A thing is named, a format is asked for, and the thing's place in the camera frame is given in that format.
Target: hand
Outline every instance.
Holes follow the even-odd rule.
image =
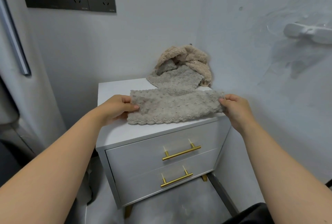
[[[255,117],[251,112],[249,102],[234,94],[225,95],[225,99],[220,98],[219,102],[226,107],[225,115],[235,130],[241,135],[244,133],[246,126],[256,123]]]
[[[138,105],[131,104],[130,96],[114,95],[91,112],[94,111],[101,119],[102,126],[105,126],[117,119],[126,119],[128,117],[128,112],[133,112],[138,109]]]

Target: nightstand leg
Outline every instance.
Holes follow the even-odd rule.
[[[133,206],[133,204],[125,207],[125,209],[124,209],[124,218],[125,219],[130,217],[132,206]]]
[[[206,182],[208,180],[208,176],[206,174],[202,175],[202,179],[204,182]]]

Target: floor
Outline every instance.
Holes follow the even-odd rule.
[[[85,224],[220,224],[231,217],[210,181],[199,177],[134,204],[130,218],[124,220],[98,157],[92,160],[91,170],[95,195],[87,207]]]

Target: gold drawer handle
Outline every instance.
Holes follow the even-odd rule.
[[[182,155],[182,154],[185,154],[185,153],[188,153],[188,152],[192,152],[192,151],[195,151],[195,150],[201,148],[200,145],[199,146],[195,146],[193,143],[190,143],[190,145],[191,145],[191,149],[186,150],[186,151],[182,151],[182,152],[179,152],[179,153],[173,154],[173,155],[169,155],[168,151],[165,151],[166,157],[163,158],[163,161],[166,160],[166,159],[171,159],[171,158],[174,158],[176,156],[179,156],[179,155]]]
[[[184,178],[187,178],[187,177],[190,177],[190,176],[193,175],[193,173],[189,173],[189,174],[188,174],[188,172],[187,172],[186,169],[185,169],[185,173],[186,173],[185,176],[182,176],[182,177],[180,177],[180,178],[177,178],[177,179],[172,180],[172,181],[169,181],[169,182],[166,182],[165,178],[163,177],[164,184],[160,185],[160,187],[164,187],[164,186],[166,186],[166,185],[172,184],[172,183],[174,183],[174,182],[176,182],[176,181],[182,180],[182,179],[184,179]]]

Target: forearm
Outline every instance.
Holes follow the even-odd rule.
[[[88,113],[0,188],[0,223],[63,223],[101,123]]]
[[[332,223],[332,192],[257,123],[242,134],[264,199],[276,224]]]

